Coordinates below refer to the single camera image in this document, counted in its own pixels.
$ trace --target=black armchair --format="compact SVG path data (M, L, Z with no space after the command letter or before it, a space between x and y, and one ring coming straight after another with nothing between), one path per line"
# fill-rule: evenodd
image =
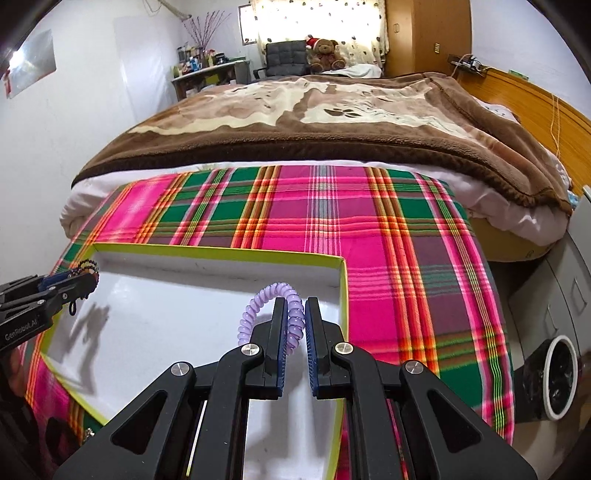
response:
M268 43L265 56L267 66L253 71L257 80L261 80L259 77L261 70L265 70L264 80L277 80L289 75L301 76L310 73L305 40Z

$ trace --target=brown fleece blanket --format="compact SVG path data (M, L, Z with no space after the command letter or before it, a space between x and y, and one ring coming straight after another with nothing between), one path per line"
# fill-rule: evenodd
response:
M440 73L288 77L209 89L120 135L73 185L121 170L333 159L437 165L518 205L571 212L540 143Z

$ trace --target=teddy bear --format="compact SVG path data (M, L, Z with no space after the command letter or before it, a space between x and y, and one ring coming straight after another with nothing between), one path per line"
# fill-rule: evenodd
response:
M321 73L326 70L344 69L347 64L345 59L336 51L337 42L325 38L308 38L306 41L309 50L310 71Z

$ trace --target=purple spiral hair tie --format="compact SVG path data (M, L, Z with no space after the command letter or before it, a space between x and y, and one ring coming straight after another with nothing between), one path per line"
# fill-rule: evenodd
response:
M287 353L292 353L304 336L304 306L297 292L288 283L274 283L263 288L246 306L238 327L238 345L251 340L256 315L269 300L283 297L287 300Z

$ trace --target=white box tray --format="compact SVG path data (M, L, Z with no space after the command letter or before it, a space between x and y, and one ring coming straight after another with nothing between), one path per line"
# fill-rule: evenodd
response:
M62 311L43 340L48 367L106 423L178 361L216 362L237 346L245 306L263 287L290 283L319 298L324 320L347 335L347 289L339 257L160 245L94 244L100 280L77 313ZM258 318L269 320L273 301ZM342 403L312 397L306 341L287 358L278 401L251 401L244 478L333 478Z

